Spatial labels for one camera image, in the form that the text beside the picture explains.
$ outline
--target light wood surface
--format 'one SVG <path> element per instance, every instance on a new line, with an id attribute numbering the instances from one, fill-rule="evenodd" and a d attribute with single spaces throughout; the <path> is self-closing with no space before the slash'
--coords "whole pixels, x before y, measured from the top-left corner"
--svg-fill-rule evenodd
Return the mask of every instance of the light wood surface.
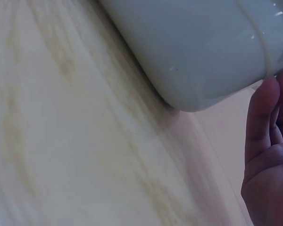
<path id="1" fill-rule="evenodd" d="M 251 92 L 176 111 L 95 1 L 0 0 L 0 226 L 251 225 Z"/>

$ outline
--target white ceramic cup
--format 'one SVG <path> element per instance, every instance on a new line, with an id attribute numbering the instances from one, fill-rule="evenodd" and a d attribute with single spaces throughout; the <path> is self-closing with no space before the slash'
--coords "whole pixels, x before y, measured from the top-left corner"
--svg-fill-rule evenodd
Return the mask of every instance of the white ceramic cup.
<path id="1" fill-rule="evenodd" d="M 101 3 L 165 101 L 198 111 L 283 69 L 283 0 L 237 1 Z"/>

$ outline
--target table surface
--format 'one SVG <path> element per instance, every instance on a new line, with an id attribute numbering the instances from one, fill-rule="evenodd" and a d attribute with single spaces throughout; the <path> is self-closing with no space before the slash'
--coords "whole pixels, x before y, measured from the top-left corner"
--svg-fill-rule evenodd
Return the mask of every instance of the table surface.
<path id="1" fill-rule="evenodd" d="M 0 0 L 0 226 L 251 225 L 245 90 L 160 99 L 94 0 Z"/>

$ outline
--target wooden table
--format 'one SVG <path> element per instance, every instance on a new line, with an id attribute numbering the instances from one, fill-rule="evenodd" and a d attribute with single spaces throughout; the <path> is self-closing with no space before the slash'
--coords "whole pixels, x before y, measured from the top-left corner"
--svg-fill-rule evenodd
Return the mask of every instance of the wooden table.
<path id="1" fill-rule="evenodd" d="M 92 0 L 0 0 L 0 226 L 251 225 L 251 91 L 168 107 Z"/>

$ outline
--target hand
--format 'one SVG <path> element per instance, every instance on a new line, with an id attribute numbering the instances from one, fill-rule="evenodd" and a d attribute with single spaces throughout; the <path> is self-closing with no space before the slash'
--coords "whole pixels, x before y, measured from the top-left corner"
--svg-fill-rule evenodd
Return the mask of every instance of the hand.
<path id="1" fill-rule="evenodd" d="M 250 100 L 241 194 L 256 226 L 283 226 L 283 72 Z"/>

